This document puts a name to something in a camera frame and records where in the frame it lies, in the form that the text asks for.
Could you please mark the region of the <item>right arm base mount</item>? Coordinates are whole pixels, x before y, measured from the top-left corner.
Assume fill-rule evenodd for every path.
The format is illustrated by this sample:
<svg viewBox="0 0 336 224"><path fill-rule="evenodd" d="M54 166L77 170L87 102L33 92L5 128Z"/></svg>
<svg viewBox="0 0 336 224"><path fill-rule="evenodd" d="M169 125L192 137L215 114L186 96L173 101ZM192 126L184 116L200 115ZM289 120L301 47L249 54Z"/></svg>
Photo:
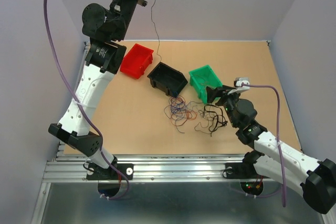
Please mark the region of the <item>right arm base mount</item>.
<svg viewBox="0 0 336 224"><path fill-rule="evenodd" d="M227 179L257 179L261 174L256 172L257 163L228 162L222 163L222 176Z"/></svg>

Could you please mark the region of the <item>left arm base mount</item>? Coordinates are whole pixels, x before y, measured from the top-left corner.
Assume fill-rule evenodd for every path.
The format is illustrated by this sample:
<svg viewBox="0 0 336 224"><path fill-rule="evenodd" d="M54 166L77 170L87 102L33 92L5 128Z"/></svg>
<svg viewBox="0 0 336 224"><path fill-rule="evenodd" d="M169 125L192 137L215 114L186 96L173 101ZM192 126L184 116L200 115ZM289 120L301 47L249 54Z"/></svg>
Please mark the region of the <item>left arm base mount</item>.
<svg viewBox="0 0 336 224"><path fill-rule="evenodd" d="M119 180L119 175L111 168L103 169L100 166L85 162L83 168L86 170L87 180ZM131 163L118 163L117 169L126 176L128 180L133 179L134 165Z"/></svg>

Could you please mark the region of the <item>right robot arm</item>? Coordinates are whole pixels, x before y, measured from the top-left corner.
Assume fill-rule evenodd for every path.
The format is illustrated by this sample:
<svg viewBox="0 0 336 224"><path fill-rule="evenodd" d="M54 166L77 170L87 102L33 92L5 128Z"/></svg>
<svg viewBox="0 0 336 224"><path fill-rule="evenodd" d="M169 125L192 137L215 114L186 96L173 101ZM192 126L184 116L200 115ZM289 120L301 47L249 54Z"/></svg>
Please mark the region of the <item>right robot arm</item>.
<svg viewBox="0 0 336 224"><path fill-rule="evenodd" d="M243 174L258 174L281 183L284 205L290 188L313 210L327 214L335 205L335 162L307 156L259 124L253 103L240 98L250 87L248 81L236 81L234 87L206 88L208 102L224 108L238 139L253 149L241 165Z"/></svg>

